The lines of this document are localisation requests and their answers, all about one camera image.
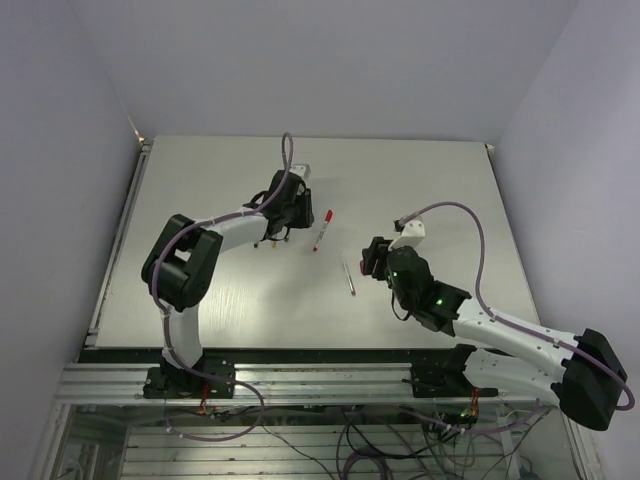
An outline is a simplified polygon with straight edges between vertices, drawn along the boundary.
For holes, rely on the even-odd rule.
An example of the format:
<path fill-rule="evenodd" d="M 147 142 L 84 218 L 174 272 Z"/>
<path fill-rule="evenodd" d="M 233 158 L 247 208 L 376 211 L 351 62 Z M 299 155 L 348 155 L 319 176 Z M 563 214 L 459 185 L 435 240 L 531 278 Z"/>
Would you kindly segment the purple marker pen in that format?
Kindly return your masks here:
<path fill-rule="evenodd" d="M 352 297 L 355 297 L 357 295 L 357 292 L 356 292 L 355 284 L 354 284 L 354 281 L 353 281 L 352 274 L 350 272 L 350 268 L 349 268 L 348 262 L 347 262 L 347 260 L 346 260 L 346 258 L 344 256 L 341 257 L 341 261 L 342 261 L 343 270 L 344 270 L 344 273 L 345 273 L 345 276 L 346 276 L 346 280 L 347 280 L 347 284 L 348 284 L 350 295 Z"/>

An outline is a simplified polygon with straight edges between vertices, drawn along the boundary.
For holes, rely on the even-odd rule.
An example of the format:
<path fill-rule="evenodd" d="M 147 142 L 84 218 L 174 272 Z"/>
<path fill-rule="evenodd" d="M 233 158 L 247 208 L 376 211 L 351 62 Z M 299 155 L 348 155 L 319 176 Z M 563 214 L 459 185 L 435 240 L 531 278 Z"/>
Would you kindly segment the red marker pen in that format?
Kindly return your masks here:
<path fill-rule="evenodd" d="M 321 242 L 322 242 L 322 240 L 323 240 L 323 238 L 325 236 L 325 233 L 327 231 L 327 228 L 328 228 L 330 222 L 327 223 L 327 222 L 324 222 L 324 220 L 323 220 L 321 229 L 320 229 L 320 231 L 318 233 L 318 236 L 317 236 L 317 238 L 316 238 L 316 240 L 314 242 L 313 248 L 312 248 L 313 252 L 317 252 L 319 250 L 319 247 L 320 247 Z"/>

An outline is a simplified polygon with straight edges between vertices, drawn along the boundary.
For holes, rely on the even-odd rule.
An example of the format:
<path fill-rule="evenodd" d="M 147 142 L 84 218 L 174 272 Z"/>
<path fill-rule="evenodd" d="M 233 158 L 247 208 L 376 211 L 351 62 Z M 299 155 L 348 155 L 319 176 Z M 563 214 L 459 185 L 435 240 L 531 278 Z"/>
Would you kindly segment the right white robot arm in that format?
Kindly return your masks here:
<path fill-rule="evenodd" d="M 448 393 L 519 391 L 585 428 L 609 428 L 627 374 L 602 333 L 572 334 L 492 313 L 469 292 L 435 279 L 413 247 L 395 247 L 382 237 L 363 249 L 360 270 L 387 284 L 393 305 L 407 318 L 461 339 L 440 373 Z"/>

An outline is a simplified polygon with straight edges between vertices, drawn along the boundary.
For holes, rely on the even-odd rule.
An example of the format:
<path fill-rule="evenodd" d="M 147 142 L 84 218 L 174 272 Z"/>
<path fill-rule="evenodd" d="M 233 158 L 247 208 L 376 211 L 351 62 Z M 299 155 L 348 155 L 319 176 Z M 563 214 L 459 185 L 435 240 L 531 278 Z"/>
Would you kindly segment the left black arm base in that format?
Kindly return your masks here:
<path fill-rule="evenodd" d="M 147 371 L 143 386 L 145 399 L 231 399 L 235 378 L 234 365 L 226 359 L 203 355 L 193 369 L 207 375 L 203 378 L 187 370 L 175 367 L 163 357 L 159 366 Z"/>

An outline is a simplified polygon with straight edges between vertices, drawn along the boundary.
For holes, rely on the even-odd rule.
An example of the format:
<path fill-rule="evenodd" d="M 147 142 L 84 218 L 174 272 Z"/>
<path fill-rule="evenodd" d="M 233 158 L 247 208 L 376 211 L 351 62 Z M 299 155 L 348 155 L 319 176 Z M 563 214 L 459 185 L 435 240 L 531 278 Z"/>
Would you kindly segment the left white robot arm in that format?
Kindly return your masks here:
<path fill-rule="evenodd" d="M 269 189 L 237 212 L 202 221 L 176 214 L 167 221 L 141 278 L 162 315 L 164 346 L 158 372 L 178 395 L 192 397 L 205 383 L 198 310 L 218 257 L 244 244 L 287 241 L 292 230 L 310 228 L 310 174 L 309 165 L 295 164 L 277 171 Z"/>

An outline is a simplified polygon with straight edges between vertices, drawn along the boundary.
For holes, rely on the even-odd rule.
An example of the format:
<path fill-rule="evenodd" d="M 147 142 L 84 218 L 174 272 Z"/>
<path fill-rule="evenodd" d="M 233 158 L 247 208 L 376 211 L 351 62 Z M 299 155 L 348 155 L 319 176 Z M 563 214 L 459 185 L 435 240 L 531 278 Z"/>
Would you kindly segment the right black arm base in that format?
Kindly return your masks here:
<path fill-rule="evenodd" d="M 472 353 L 480 347 L 457 344 L 453 348 L 400 349 L 398 359 L 410 363 L 410 379 L 404 380 L 415 398 L 471 397 L 475 390 L 483 396 L 496 396 L 497 389 L 476 387 L 465 376 Z"/>

